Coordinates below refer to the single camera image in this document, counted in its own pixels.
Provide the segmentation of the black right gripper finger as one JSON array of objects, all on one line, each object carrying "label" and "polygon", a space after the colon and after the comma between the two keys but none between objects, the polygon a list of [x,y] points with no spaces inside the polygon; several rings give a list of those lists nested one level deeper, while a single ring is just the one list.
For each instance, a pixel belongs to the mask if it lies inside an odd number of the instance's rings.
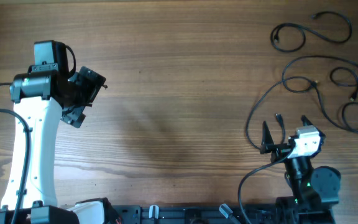
[{"label": "black right gripper finger", "polygon": [[319,145],[322,146],[326,140],[326,135],[320,129],[318,129],[305,115],[301,116],[301,122],[304,127],[314,128],[317,130],[320,137]]},{"label": "black right gripper finger", "polygon": [[267,122],[264,121],[262,123],[262,140],[259,151],[260,153],[271,153],[274,150],[274,147],[275,145],[270,134],[269,127],[267,125]]}]

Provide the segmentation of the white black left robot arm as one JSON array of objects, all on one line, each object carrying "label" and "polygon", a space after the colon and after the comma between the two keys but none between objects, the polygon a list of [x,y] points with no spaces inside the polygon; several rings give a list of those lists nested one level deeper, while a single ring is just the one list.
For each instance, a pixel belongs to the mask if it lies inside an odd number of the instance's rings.
[{"label": "white black left robot arm", "polygon": [[72,49],[54,40],[34,44],[34,64],[9,83],[16,133],[0,223],[120,223],[106,198],[60,208],[54,186],[55,143],[61,121],[79,128],[106,79],[68,65]]}]

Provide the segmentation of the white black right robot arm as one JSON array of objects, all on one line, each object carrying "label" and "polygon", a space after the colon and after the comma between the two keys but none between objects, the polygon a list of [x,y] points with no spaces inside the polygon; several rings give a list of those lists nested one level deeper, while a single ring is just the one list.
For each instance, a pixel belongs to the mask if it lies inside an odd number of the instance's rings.
[{"label": "white black right robot arm", "polygon": [[279,223],[334,223],[332,207],[339,203],[340,172],[329,166],[314,168],[311,160],[321,152],[326,135],[302,116],[302,127],[287,142],[275,144],[266,122],[262,123],[260,152],[272,164],[283,163],[292,196],[276,199]]}]

